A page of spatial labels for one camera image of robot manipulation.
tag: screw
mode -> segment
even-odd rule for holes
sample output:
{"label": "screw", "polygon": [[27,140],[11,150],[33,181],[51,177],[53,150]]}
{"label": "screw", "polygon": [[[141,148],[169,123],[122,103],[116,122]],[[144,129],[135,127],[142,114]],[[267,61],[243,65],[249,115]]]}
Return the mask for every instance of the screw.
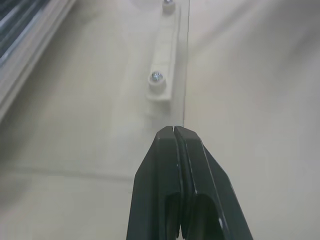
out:
{"label": "screw", "polygon": [[164,79],[164,76],[158,72],[158,71],[154,71],[153,73],[151,73],[151,76],[150,76],[150,80],[152,82],[160,82],[162,79]]}

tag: screw head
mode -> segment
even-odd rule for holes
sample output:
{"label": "screw head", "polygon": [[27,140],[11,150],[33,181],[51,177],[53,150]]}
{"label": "screw head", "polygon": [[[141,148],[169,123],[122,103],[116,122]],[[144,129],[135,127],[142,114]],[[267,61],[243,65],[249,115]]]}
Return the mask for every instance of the screw head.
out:
{"label": "screw head", "polygon": [[164,76],[160,72],[154,71],[153,73],[151,73],[150,80],[152,82],[158,83],[162,79],[164,79]]}

